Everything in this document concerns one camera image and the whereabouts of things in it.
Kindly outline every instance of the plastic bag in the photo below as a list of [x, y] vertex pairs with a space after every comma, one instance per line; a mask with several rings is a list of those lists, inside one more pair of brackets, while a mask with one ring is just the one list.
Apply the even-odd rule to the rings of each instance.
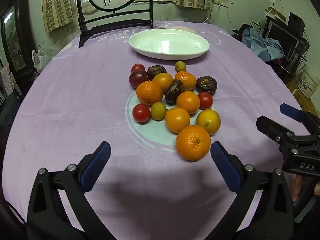
[[42, 49], [38, 50], [38, 54], [33, 50], [32, 51], [32, 60], [36, 70], [41, 73], [41, 71], [47, 66], [51, 61], [50, 56]]

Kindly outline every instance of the dark wooden frame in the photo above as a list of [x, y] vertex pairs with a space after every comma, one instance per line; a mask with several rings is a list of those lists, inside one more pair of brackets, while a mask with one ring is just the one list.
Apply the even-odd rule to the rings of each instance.
[[[22, 57], [26, 67], [16, 71], [8, 48], [7, 38], [4, 29], [4, 19], [9, 10], [14, 5], [15, 25], [17, 37], [22, 52]], [[30, 17], [29, 17], [29, 1], [28, 0], [11, 0], [6, 10], [3, 11], [0, 17], [1, 38], [4, 46], [5, 56], [7, 58], [9, 68], [21, 90], [28, 90], [32, 85], [34, 74], [37, 72], [34, 68], [34, 63], [31, 58], [31, 52], [36, 50], [33, 40]]]
[[[98, 10], [101, 10], [101, 8], [97, 7], [92, 3], [91, 4], [97, 8]], [[130, 0], [130, 2], [124, 4], [123, 6], [120, 6], [119, 8], [124, 8], [130, 5], [134, 0]], [[77, 8], [78, 8], [78, 13], [79, 13], [79, 27], [80, 27], [80, 41], [79, 41], [79, 47], [82, 47], [84, 43], [92, 36], [98, 33], [103, 33], [111, 30], [116, 30], [116, 29], [122, 29], [122, 28], [129, 28], [129, 27], [137, 27], [137, 26], [150, 26], [151, 29], [153, 29], [153, 0], [149, 0], [149, 9], [143, 9], [143, 10], [132, 10], [132, 11], [127, 11], [127, 12], [119, 12], [116, 13], [116, 9], [119, 10], [119, 8], [116, 8], [113, 11], [113, 14], [97, 17], [91, 20], [85, 20], [83, 11], [82, 11], [82, 6], [81, 6], [81, 0], [76, 0], [77, 3]], [[91, 28], [90, 30], [87, 28], [87, 23], [103, 20], [106, 18], [111, 18], [115, 16], [120, 16], [120, 15], [127, 15], [127, 14], [135, 14], [135, 13], [149, 13], [149, 19], [147, 20], [142, 20], [142, 19], [132, 19], [132, 20], [124, 20], [124, 21], [119, 21], [119, 22], [113, 22], [113, 23], [108, 23], [100, 26], [95, 26]]]

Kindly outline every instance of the bucket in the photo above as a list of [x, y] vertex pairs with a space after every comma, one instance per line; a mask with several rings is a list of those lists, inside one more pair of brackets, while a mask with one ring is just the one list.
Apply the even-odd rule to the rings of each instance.
[[305, 65], [298, 79], [298, 88], [300, 89], [302, 94], [304, 94], [307, 98], [311, 97], [311, 95], [316, 91], [319, 84], [320, 81]]

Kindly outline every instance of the white oval plate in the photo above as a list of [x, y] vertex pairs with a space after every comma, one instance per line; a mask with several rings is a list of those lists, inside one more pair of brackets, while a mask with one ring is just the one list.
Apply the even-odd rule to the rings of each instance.
[[197, 34], [174, 29], [142, 31], [131, 36], [129, 44], [142, 55], [167, 60], [196, 58], [206, 53], [210, 46]]

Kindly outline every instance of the tablecloth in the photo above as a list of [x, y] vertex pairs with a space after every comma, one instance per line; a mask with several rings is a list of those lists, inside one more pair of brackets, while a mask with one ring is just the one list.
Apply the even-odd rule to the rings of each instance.
[[[271, 67], [217, 26], [155, 26], [186, 27], [210, 43], [207, 53], [186, 64], [197, 78], [210, 75], [218, 83], [214, 108], [222, 125], [212, 142], [220, 141], [257, 170], [281, 167], [278, 144], [257, 131], [256, 119], [265, 115], [296, 134], [308, 132], [280, 113], [282, 103], [299, 105]], [[34, 82], [14, 120], [3, 168], [4, 196], [24, 218], [40, 168], [63, 170], [104, 140], [111, 145], [111, 158], [85, 196], [117, 239], [204, 239], [228, 210], [236, 195], [209, 154], [198, 162], [185, 161], [175, 152], [174, 135], [163, 122], [163, 128], [146, 132], [132, 120], [132, 65], [163, 65], [175, 74], [174, 62], [142, 56], [130, 47], [129, 37], [143, 30], [96, 35], [82, 48], [76, 37]], [[80, 228], [61, 195], [72, 224]]]

